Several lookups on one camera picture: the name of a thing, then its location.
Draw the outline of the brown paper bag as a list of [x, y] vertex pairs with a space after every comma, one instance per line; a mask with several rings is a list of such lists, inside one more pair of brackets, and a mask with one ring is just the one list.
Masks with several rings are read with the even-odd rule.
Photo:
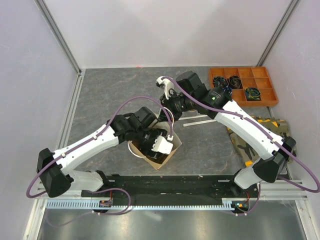
[[137, 158], [158, 170], [165, 165], [181, 146], [174, 132], [174, 116], [168, 113], [164, 120], [146, 107], [136, 111], [128, 120], [142, 133], [127, 143], [128, 150]]

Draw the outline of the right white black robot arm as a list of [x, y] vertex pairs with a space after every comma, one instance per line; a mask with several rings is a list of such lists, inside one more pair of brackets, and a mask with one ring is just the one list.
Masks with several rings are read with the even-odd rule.
[[160, 76], [156, 85], [164, 89], [161, 104], [173, 113], [175, 120], [183, 112], [196, 110], [230, 128], [256, 151], [259, 160], [239, 170], [229, 184], [233, 196], [242, 196], [250, 186], [261, 181], [274, 183], [277, 180], [296, 145], [292, 137], [282, 137], [265, 128], [220, 87], [207, 89], [192, 71], [181, 74], [176, 80]]

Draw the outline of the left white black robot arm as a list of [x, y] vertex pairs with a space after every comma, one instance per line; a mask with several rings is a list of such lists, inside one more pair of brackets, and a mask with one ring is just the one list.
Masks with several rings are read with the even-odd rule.
[[86, 190], [99, 197], [106, 196], [110, 185], [101, 172], [75, 169], [96, 154], [123, 142], [137, 143], [140, 152], [150, 158], [169, 155], [173, 148], [173, 131], [150, 127], [157, 119], [149, 108], [141, 107], [134, 113], [116, 115], [92, 134], [67, 147], [41, 150], [36, 171], [46, 194], [55, 198], [69, 190]]

